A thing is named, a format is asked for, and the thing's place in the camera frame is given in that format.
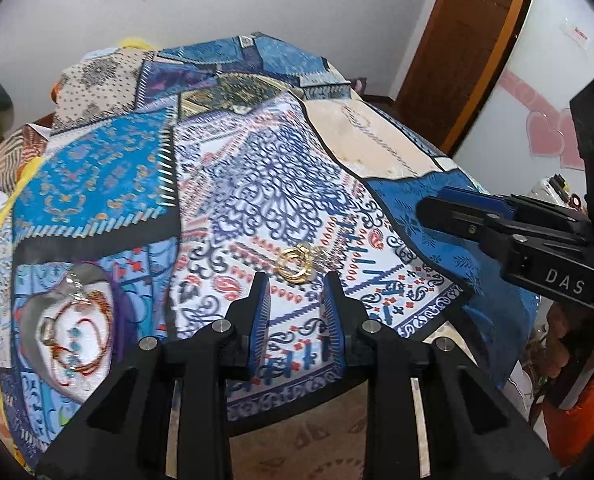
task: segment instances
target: door frame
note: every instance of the door frame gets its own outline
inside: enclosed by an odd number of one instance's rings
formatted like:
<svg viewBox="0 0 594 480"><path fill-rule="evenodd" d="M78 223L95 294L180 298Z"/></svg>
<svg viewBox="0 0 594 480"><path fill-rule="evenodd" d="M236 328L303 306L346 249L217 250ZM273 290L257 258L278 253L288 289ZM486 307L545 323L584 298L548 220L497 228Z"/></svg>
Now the door frame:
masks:
<svg viewBox="0 0 594 480"><path fill-rule="evenodd" d="M423 53L427 43L433 36L435 27L437 26L443 1L444 0L436 0L435 2L435 6L433 7L433 11L426 25L426 30L424 30L424 35L419 42L415 57L410 64L410 69L408 70L403 85L397 95L395 101L395 107L397 108L401 106L402 101L405 99L405 95L413 84L415 73L421 66ZM448 155L454 155L454 152L457 150L461 141L477 118L481 108L483 108L486 103L490 92L493 90L497 79L506 65L506 61L510 56L512 48L516 43L531 1L532 0L512 0L510 3L506 20L504 21L502 30L494 44L488 62L486 63L481 76L477 80L477 84L470 94L468 101L464 105L461 114L459 114L459 117L450 128L450 132L439 146L439 149L442 150L442 152Z"/></svg>

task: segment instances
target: metal screw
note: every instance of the metal screw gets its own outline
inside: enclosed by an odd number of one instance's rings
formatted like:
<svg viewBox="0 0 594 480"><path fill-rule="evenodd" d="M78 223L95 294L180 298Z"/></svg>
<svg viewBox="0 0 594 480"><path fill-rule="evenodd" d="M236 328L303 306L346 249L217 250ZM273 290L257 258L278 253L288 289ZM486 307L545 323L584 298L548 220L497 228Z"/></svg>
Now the metal screw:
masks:
<svg viewBox="0 0 594 480"><path fill-rule="evenodd" d="M367 319L362 323L362 329L369 334L375 334L381 330L381 323L379 321L375 321L374 319Z"/></svg>
<svg viewBox="0 0 594 480"><path fill-rule="evenodd" d="M153 337L152 335L148 335L146 337L142 337L141 339L139 339L139 348L141 348L142 350L146 350L147 352L155 348L155 346L157 345L157 338Z"/></svg>
<svg viewBox="0 0 594 480"><path fill-rule="evenodd" d="M232 323L227 319L218 319L217 321L213 321L211 325L215 332L224 333L231 329Z"/></svg>
<svg viewBox="0 0 594 480"><path fill-rule="evenodd" d="M435 339L435 346L437 346L437 348L439 348L442 352L450 352L455 348L455 341L449 337L438 337Z"/></svg>

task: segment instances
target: jewelry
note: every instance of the jewelry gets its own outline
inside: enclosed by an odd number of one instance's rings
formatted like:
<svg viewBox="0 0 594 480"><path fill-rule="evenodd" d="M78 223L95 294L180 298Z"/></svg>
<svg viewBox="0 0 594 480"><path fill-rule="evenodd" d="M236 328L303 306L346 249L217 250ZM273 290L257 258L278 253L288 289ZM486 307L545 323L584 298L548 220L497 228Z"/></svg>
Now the jewelry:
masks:
<svg viewBox="0 0 594 480"><path fill-rule="evenodd" d="M297 266L295 271L289 264ZM333 264L330 253L323 247L299 242L296 247L284 249L277 258L277 274L289 283L301 285L311 279L314 270L322 271Z"/></svg>
<svg viewBox="0 0 594 480"><path fill-rule="evenodd" d="M55 362L59 364L64 369L64 375L67 378L71 379L75 376L75 374L81 374L82 376L88 376L94 373L99 367L101 360L106 355L108 350L108 346L110 344L110 335L111 335L111 312L110 306L106 301L104 295L98 290L91 290L90 292L86 292L84 289L84 284L78 279L78 277L69 272L66 275L65 279L68 285L69 296L71 297L71 301L66 303L57 313L57 315L53 317L46 317L42 321L42 324L39 328L39 336L41 342L50 347L52 360L51 360L51 373L53 374L53 378L57 380L54 376L54 367ZM100 309L101 314L103 314L104 318L106 319L106 340L103 342L101 340L100 329L93 323L93 321L88 318L84 317L80 319L75 326L69 328L67 333L69 335L69 345L68 348L57 344L56 341L56 325L58 319L71 307L75 307L78 312L82 312L87 308L91 308L97 305ZM95 331L98 345L100 346L99 354L91 361L90 363L82 363L82 359L80 357L80 350L82 349L82 345L79 342L79 338L82 335L82 330L80 326L88 322L93 327ZM69 383L61 383L58 381L61 386L68 386Z"/></svg>

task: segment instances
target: bedspread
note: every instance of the bedspread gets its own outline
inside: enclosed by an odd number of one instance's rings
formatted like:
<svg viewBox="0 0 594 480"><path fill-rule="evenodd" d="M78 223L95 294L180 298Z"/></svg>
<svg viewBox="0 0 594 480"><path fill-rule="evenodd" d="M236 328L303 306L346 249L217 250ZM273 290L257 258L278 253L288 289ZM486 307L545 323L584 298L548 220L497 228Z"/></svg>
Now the bedspread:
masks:
<svg viewBox="0 0 594 480"><path fill-rule="evenodd" d="M484 192L326 59L264 34L110 49L65 70L42 162L0 229L0 385L21 455L33 467L140 337L193 336L258 270L266 356L229 384L229 420L338 380L322 274L275 272L303 240L330 251L371 318L420 340L450 319L503 383L536 297L474 244L420 226L415 205L443 186ZM93 314L68 303L73 276Z"/></svg>

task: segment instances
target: brown door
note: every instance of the brown door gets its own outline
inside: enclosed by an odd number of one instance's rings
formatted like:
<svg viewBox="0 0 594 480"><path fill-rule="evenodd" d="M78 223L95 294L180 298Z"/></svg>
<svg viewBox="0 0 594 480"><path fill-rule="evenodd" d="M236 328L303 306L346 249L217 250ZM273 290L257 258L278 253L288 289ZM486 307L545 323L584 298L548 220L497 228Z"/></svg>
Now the brown door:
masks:
<svg viewBox="0 0 594 480"><path fill-rule="evenodd" d="M446 152L455 147L462 132L455 134L453 128L459 126L456 123L461 119L460 128L464 130L477 111L494 69L502 62L519 16L517 12L510 20L509 11L511 7L519 11L523 1L437 0L397 97L397 111L406 126ZM505 39L500 37L504 25L508 29ZM500 51L500 56L489 71L488 81L482 82L496 51ZM469 103L477 97L477 86L484 86L484 91L475 99L477 102ZM460 116L467 107L472 110L463 120Z"/></svg>

